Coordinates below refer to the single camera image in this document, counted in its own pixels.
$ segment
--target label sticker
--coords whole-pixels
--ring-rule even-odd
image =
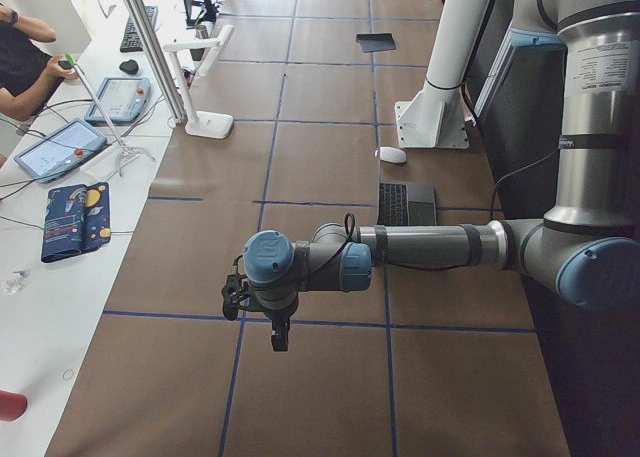
[[[616,42],[569,52],[564,95],[627,92],[635,95],[640,42]]]

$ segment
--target clear plastic piece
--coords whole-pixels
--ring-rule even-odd
[[[13,276],[2,283],[2,290],[7,295],[14,295],[24,289],[24,279],[29,276],[28,270],[16,270]]]

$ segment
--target blue joint cap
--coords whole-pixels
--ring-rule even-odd
[[[371,251],[366,244],[349,242],[340,260],[340,290],[367,290],[371,283]]]
[[[512,47],[541,47],[548,50],[561,49],[565,45],[556,34],[534,32],[531,30],[511,29]]]
[[[287,273],[293,256],[293,245],[286,235],[275,230],[258,232],[243,252],[247,278],[258,285],[273,284]]]
[[[610,237],[581,248],[560,268],[556,290],[563,299],[593,311],[640,298],[640,243]]]

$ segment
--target computer mouse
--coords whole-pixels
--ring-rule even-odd
[[[383,162],[391,162],[392,164],[404,164],[407,161],[406,152],[395,147],[376,149],[376,157],[379,157]]]
[[[140,69],[138,63],[133,59],[125,60],[120,64],[118,68],[125,74],[129,75],[136,75],[138,73],[138,70]]]

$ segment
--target laptop keyboard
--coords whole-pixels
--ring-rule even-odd
[[[144,9],[147,11],[151,26],[156,26],[156,20],[158,19],[158,7],[154,5],[145,5]],[[124,27],[124,35],[122,36],[122,43],[120,44],[120,52],[140,52],[142,50],[142,42],[140,36],[136,30],[136,26],[133,25],[131,17],[127,20],[127,25]]]
[[[406,185],[381,183],[378,203],[378,225],[409,225]]]

